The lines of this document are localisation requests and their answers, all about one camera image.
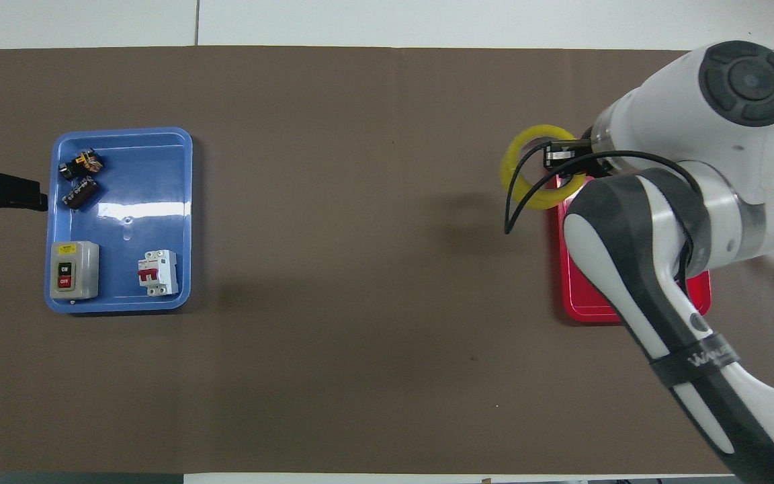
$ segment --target small electronic component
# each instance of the small electronic component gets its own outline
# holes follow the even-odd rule
[[[177,294],[176,264],[175,252],[165,249],[145,252],[145,258],[138,263],[139,285],[147,288],[148,295],[152,296]]]
[[[50,298],[97,296],[99,246],[87,240],[55,242],[50,248]]]
[[[83,181],[80,181],[80,183],[71,190],[71,193],[62,197],[62,203],[71,210],[77,210],[80,206],[84,205],[84,203],[88,202],[95,193],[98,193],[100,189],[101,186],[99,186],[97,181],[92,177],[83,178]]]
[[[65,180],[73,180],[76,177],[85,177],[97,173],[103,168],[101,157],[95,150],[80,151],[79,156],[67,163],[58,166],[58,172]]]

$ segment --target white circuit breaker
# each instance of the white circuit breaker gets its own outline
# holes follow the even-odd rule
[[[50,298],[96,297],[100,251],[97,244],[88,240],[53,243],[50,247]]]
[[[148,289],[148,295],[177,294],[176,264],[175,252],[165,249],[145,252],[145,258],[138,265],[139,285]]]

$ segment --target red tray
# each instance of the red tray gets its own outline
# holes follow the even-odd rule
[[[569,257],[566,242],[563,240],[563,217],[566,216],[572,197],[574,196],[565,199],[557,206],[557,239],[560,248],[563,307],[569,317],[583,324],[620,324],[620,318],[611,305],[602,297],[602,294],[599,294],[599,291],[596,291],[590,281],[587,281]],[[688,287],[692,303],[701,315],[706,315],[712,304],[710,273],[703,272],[689,279]]]

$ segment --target velcro strap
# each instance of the velcro strap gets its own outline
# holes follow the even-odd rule
[[[694,382],[740,361],[734,348],[719,333],[713,333],[690,346],[651,361],[658,379],[667,388]]]

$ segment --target red switch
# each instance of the red switch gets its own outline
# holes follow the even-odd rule
[[[157,281],[157,268],[141,269],[137,272],[139,280],[142,282]]]

